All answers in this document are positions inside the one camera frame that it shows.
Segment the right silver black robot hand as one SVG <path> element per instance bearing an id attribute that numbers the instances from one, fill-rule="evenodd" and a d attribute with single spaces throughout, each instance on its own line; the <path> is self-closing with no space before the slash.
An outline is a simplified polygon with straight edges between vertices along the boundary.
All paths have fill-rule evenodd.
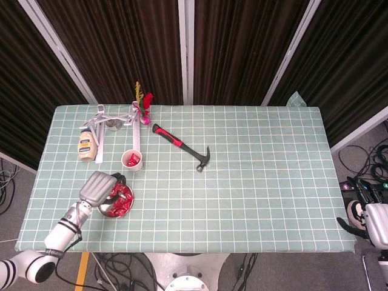
<path id="1" fill-rule="evenodd" d="M 388 250 L 388 203 L 383 201 L 382 193 L 363 179 L 348 176 L 347 182 L 354 187 L 358 201 L 361 203 L 366 229 L 352 227 L 340 217 L 336 218 L 338 224 L 346 232 L 368 239 L 377 249 Z"/>

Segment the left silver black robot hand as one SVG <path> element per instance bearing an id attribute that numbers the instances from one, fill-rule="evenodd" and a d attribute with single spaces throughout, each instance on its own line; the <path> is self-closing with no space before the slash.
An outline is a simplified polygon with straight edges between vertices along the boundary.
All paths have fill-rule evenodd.
<path id="1" fill-rule="evenodd" d="M 126 177 L 120 173 L 109 175 L 95 171 L 80 190 L 79 197 L 92 207 L 99 207 L 117 183 L 126 184 Z"/>

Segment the silver robot base column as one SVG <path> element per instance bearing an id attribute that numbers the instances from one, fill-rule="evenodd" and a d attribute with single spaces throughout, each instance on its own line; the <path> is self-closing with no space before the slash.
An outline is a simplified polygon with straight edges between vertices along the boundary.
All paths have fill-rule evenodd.
<path id="1" fill-rule="evenodd" d="M 157 291 L 218 291 L 219 275 L 228 253 L 146 253 Z"/>

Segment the bowl of red candies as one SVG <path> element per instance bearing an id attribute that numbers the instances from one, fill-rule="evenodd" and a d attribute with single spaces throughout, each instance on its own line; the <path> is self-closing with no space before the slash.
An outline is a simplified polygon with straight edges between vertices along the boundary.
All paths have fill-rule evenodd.
<path id="1" fill-rule="evenodd" d="M 121 183 L 117 183 L 117 184 L 114 186 L 114 188 L 118 189 L 120 186 L 127 186 L 127 185 L 121 184 Z M 98 207 L 99 212 L 100 212 L 102 215 L 108 217 L 108 216 L 106 215 L 106 213 L 107 213 L 109 210 L 117 209 L 119 206 L 121 206 L 121 205 L 122 205 L 122 199 L 123 199 L 123 198 L 118 197 L 118 196 L 112 197 L 112 192 L 111 192 L 111 194 L 109 194 L 109 196 L 105 199 L 105 201 Z"/>

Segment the white paper cup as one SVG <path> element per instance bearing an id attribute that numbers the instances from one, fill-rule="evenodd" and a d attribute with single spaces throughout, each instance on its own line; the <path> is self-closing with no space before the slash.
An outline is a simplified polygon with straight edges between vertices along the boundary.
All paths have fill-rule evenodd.
<path id="1" fill-rule="evenodd" d="M 135 165 L 133 167 L 127 167 L 127 161 L 130 160 L 130 157 L 131 157 L 131 155 L 133 153 L 135 153 L 136 155 L 138 155 L 141 158 L 140 162 L 137 163 L 137 165 Z M 122 162 L 122 165 L 124 166 L 124 168 L 126 168 L 128 170 L 131 170 L 133 172 L 137 172 L 137 171 L 142 169 L 142 165 L 143 165 L 143 163 L 142 163 L 142 153 L 139 150 L 136 150 L 136 149 L 127 150 L 127 151 L 125 151 L 122 154 L 121 162 Z"/>

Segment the mayonnaise squeeze bottle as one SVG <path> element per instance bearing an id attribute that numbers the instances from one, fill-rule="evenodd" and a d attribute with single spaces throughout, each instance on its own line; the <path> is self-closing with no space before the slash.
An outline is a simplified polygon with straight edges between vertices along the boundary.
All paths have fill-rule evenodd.
<path id="1" fill-rule="evenodd" d="M 90 129 L 83 129 L 78 141 L 78 158 L 82 162 L 93 161 L 96 157 L 97 144 Z"/>

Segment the black numbered power strip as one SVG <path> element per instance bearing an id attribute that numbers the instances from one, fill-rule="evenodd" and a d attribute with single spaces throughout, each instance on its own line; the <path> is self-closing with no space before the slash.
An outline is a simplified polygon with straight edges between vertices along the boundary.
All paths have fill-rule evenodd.
<path id="1" fill-rule="evenodd" d="M 344 191 L 354 191 L 354 187 L 351 186 L 348 182 L 339 183 L 340 189 L 342 192 Z M 379 192 L 388 192 L 388 184 L 372 184 L 372 186 Z"/>

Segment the silver folding laptop stand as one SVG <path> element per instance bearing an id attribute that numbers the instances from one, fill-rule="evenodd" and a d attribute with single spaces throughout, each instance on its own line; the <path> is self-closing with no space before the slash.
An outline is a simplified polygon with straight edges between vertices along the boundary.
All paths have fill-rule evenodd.
<path id="1" fill-rule="evenodd" d="M 140 151 L 140 109 L 136 106 L 138 105 L 137 101 L 133 101 L 130 106 L 129 112 L 123 115 L 118 116 L 109 116 L 105 113 L 105 107 L 103 104 L 97 105 L 97 113 L 86 120 L 82 126 L 79 127 L 80 130 L 89 129 L 93 135 L 93 138 L 96 141 L 97 152 L 95 163 L 100 164 L 103 162 L 104 154 L 104 135 L 105 135 L 105 126 L 107 121 L 121 121 L 124 126 L 132 126 L 133 133 L 133 147 L 132 149 Z"/>

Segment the red black claw hammer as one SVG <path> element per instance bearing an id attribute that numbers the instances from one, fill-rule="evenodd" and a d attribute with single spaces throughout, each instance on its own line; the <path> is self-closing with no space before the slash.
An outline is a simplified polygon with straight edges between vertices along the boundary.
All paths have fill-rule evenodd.
<path id="1" fill-rule="evenodd" d="M 196 158 L 199 161 L 199 164 L 196 167 L 196 170 L 198 172 L 202 172 L 203 168 L 209 163 L 210 160 L 210 149 L 207 147 L 207 154 L 201 155 L 198 152 L 191 149 L 189 146 L 187 146 L 184 142 L 182 142 L 180 139 L 163 129 L 157 124 L 154 124 L 152 127 L 152 132 L 156 133 L 166 140 L 168 140 L 173 145 L 177 146 L 178 148 L 184 150 L 185 152 L 191 154 L 194 158 Z"/>

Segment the red green flower decoration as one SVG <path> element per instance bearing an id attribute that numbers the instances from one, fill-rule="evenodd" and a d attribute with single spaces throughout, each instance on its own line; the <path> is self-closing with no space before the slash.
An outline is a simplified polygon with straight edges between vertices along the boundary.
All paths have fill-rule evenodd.
<path id="1" fill-rule="evenodd" d="M 150 124 L 150 106 L 154 96 L 151 93 L 143 94 L 139 81 L 135 83 L 135 109 L 140 115 L 140 122 L 144 125 Z"/>

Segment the dark brown curtain panel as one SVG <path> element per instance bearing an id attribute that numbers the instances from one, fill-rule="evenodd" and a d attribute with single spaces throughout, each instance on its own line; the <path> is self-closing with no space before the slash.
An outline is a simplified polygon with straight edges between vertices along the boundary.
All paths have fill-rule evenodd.
<path id="1" fill-rule="evenodd" d="M 195 105 L 260 105 L 309 0 L 195 0 Z"/>
<path id="2" fill-rule="evenodd" d="M 330 146 L 388 106 L 388 0 L 322 0 L 269 104 L 298 92 Z"/>
<path id="3" fill-rule="evenodd" d="M 177 0 L 38 0 L 101 104 L 128 104 L 135 84 L 159 105 L 181 105 Z"/>
<path id="4" fill-rule="evenodd" d="M 55 109 L 86 102 L 18 0 L 0 0 L 0 152 L 36 170 Z"/>

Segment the green checked tablecloth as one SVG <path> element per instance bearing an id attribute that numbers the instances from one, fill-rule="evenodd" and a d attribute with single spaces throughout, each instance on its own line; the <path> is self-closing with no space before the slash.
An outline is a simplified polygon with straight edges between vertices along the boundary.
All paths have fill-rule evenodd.
<path id="1" fill-rule="evenodd" d="M 202 172 L 185 151 L 141 128 L 142 169 L 121 162 L 132 129 L 107 130 L 103 161 L 81 162 L 81 126 L 95 105 L 58 107 L 15 248 L 44 239 L 91 174 L 122 173 L 135 200 L 122 218 L 92 212 L 76 252 L 351 252 L 346 208 L 316 107 L 153 105 L 152 122 L 210 154 Z"/>

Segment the white partition frame post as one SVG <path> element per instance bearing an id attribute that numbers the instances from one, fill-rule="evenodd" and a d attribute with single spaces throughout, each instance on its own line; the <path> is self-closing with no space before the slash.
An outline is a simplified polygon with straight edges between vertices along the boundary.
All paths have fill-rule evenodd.
<path id="1" fill-rule="evenodd" d="M 283 78 L 308 26 L 310 25 L 322 0 L 309 0 L 306 10 L 301 18 L 299 25 L 293 35 L 293 38 L 285 52 L 285 55 L 278 67 L 278 70 L 270 84 L 270 87 L 261 103 L 261 106 L 269 105 L 269 102 L 277 89 L 281 79 Z"/>
<path id="2" fill-rule="evenodd" d="M 81 71 L 74 62 L 70 53 L 67 51 L 65 45 L 61 41 L 59 35 L 38 4 L 37 0 L 18 0 L 18 2 L 32 23 L 38 29 L 48 46 L 51 48 L 58 61 L 66 70 L 69 77 L 85 97 L 86 101 L 89 104 L 98 104 L 97 99 L 95 98 Z"/>
<path id="3" fill-rule="evenodd" d="M 177 0 L 181 51 L 182 97 L 193 105 L 195 58 L 195 0 Z"/>
<path id="4" fill-rule="evenodd" d="M 5 159 L 8 162 L 10 162 L 10 163 L 12 163 L 12 164 L 14 164 L 14 165 L 16 165 L 16 166 L 18 166 L 20 168 L 23 168 L 24 170 L 26 170 L 26 171 L 28 171 L 30 173 L 33 173 L 34 175 L 37 174 L 37 170 L 35 170 L 35 169 L 27 166 L 26 164 L 23 164 L 23 163 L 15 160 L 13 158 L 11 158 L 10 156 L 6 155 L 5 153 L 0 152 L 0 158 L 3 158 L 3 159 Z"/>
<path id="5" fill-rule="evenodd" d="M 381 124 L 383 121 L 388 119 L 388 106 L 385 106 L 380 110 L 376 115 L 368 119 L 366 122 L 361 124 L 358 128 L 349 133 L 346 137 L 336 143 L 333 147 L 330 148 L 331 154 L 343 149 L 353 140 L 356 140 L 366 134 L 368 131 L 374 129 L 376 126 Z"/>

